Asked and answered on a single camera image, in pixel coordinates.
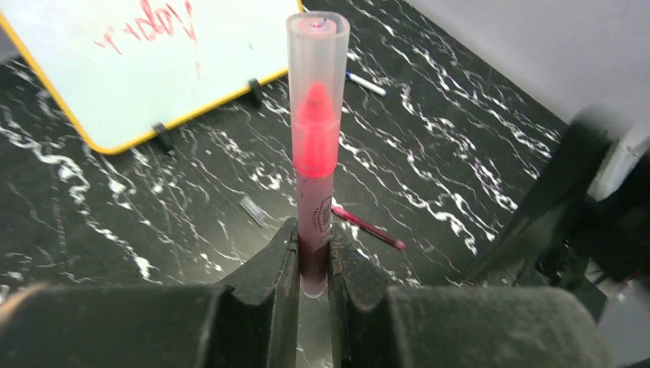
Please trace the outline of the blue capped pen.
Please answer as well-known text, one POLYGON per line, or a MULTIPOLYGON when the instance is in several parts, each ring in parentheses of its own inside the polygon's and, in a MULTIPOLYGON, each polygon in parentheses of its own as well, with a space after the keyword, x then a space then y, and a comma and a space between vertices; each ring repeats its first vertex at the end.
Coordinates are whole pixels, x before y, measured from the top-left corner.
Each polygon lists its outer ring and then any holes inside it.
POLYGON ((374 84, 373 82, 370 82, 350 71, 346 71, 346 79, 349 81, 352 81, 353 83, 359 85, 360 87, 367 89, 374 94, 377 94, 381 97, 385 97, 387 95, 387 91, 380 87, 379 85, 374 84))

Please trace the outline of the dark pink pen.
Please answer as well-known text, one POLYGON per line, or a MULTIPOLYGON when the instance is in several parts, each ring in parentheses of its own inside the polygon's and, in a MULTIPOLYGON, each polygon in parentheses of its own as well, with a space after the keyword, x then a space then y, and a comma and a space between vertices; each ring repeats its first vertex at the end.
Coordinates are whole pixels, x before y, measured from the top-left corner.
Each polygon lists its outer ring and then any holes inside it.
POLYGON ((348 212, 345 209, 342 209, 338 206, 333 206, 331 208, 332 212, 337 215, 338 217, 359 226, 363 231, 370 233, 372 236, 382 240, 386 244, 392 246, 393 248, 399 250, 399 251, 404 251, 405 250, 405 242, 393 237, 390 235, 388 232, 376 227, 375 225, 371 224, 370 222, 367 222, 360 217, 348 212))

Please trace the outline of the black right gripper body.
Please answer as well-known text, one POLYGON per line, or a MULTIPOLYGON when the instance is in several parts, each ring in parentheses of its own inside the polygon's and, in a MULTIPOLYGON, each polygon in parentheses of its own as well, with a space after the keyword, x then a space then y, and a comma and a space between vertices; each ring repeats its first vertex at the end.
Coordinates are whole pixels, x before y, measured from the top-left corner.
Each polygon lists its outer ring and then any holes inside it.
POLYGON ((566 241, 587 200, 607 199, 631 176, 640 158, 622 139, 631 124, 606 109, 585 109, 573 118, 551 160, 513 218, 484 254, 461 274, 480 284, 492 273, 519 268, 514 283, 534 272, 566 241))

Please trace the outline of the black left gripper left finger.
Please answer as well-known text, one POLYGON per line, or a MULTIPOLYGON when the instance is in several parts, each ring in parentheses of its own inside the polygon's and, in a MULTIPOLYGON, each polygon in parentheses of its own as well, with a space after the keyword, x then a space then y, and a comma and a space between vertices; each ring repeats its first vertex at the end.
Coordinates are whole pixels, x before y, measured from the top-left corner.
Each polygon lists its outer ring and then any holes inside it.
POLYGON ((1 321, 3 367, 292 367, 297 221, 214 284, 44 287, 1 321))

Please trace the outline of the light pink pen cap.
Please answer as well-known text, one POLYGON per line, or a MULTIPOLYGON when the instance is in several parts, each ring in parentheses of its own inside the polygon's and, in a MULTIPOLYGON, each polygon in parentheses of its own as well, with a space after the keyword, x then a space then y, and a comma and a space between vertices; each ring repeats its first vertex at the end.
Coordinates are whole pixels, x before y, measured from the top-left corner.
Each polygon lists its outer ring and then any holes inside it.
POLYGON ((337 165, 350 23, 331 11, 286 21, 293 164, 324 177, 337 165))

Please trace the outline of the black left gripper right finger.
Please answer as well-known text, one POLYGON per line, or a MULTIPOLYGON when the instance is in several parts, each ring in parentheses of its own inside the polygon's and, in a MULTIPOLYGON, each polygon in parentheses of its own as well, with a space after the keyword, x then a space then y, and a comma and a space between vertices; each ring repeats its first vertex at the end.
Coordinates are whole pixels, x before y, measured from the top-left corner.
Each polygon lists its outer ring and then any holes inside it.
POLYGON ((559 288, 395 284, 339 226, 329 257, 336 367, 614 364, 590 312, 559 288))

